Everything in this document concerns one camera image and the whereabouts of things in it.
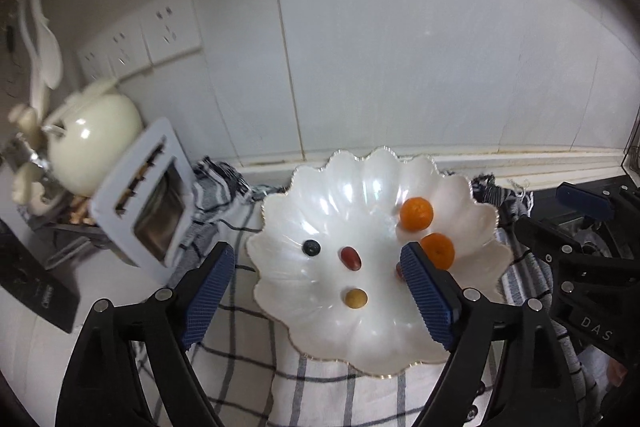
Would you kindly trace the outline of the person right hand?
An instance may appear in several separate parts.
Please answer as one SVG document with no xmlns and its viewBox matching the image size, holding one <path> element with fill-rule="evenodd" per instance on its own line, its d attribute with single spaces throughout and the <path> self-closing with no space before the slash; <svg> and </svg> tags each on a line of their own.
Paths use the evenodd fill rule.
<svg viewBox="0 0 640 427">
<path fill-rule="evenodd" d="M 608 369 L 606 370 L 606 376 L 608 382 L 614 387 L 620 387 L 623 384 L 624 378 L 627 374 L 627 369 L 623 364 L 617 362 L 613 358 L 608 359 Z"/>
</svg>

